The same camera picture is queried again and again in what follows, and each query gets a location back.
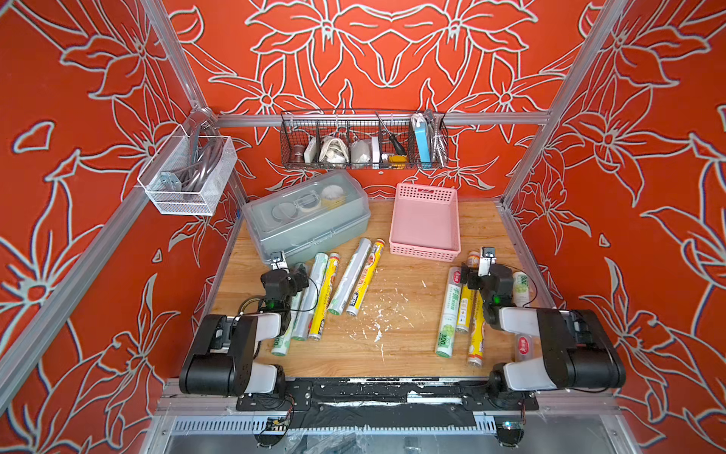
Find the silver foil wrap roll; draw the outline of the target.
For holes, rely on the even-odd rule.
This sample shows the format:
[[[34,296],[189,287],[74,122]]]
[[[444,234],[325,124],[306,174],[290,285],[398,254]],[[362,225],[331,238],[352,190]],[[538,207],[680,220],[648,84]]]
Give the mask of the silver foil wrap roll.
[[[329,313],[341,315],[344,312],[344,308],[346,308],[347,302],[353,293],[355,283],[357,283],[358,276],[363,269],[364,262],[367,259],[371,247],[372,240],[361,238],[333,295],[328,307]]]

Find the green white wrap roll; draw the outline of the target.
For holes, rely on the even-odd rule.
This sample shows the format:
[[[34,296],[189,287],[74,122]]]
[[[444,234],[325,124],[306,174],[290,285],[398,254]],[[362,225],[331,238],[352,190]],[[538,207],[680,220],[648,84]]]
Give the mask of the green white wrap roll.
[[[444,305],[435,348],[436,355],[442,358],[449,359],[453,354],[461,291],[461,268],[451,267],[447,276]]]

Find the pink plastic basket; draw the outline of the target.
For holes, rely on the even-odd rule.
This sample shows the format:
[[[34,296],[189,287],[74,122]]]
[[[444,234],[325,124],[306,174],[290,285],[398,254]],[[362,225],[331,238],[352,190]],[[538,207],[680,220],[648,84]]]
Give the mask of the pink plastic basket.
[[[453,262],[461,253],[456,189],[399,183],[389,232],[394,255]]]

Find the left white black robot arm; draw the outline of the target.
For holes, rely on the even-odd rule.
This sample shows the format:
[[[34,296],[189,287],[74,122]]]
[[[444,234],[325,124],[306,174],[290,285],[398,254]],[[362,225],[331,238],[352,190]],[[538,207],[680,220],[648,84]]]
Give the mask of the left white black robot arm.
[[[261,342],[274,340],[291,327],[292,300],[308,288],[308,272],[303,265],[290,268],[285,254],[276,252],[261,283],[265,294],[256,312],[202,319],[180,372],[182,393],[226,397],[285,394],[283,368],[260,363],[256,355]]]

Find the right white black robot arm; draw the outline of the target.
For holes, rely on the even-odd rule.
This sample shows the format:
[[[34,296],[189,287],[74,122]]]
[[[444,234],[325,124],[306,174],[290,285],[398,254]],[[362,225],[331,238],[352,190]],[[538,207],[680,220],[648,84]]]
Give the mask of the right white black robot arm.
[[[595,312],[516,306],[512,269],[497,263],[488,248],[482,252],[479,265],[462,264],[461,274],[482,298],[485,322],[495,330],[538,338],[542,347],[541,357],[495,365],[487,383],[491,397],[623,387],[625,366]]]

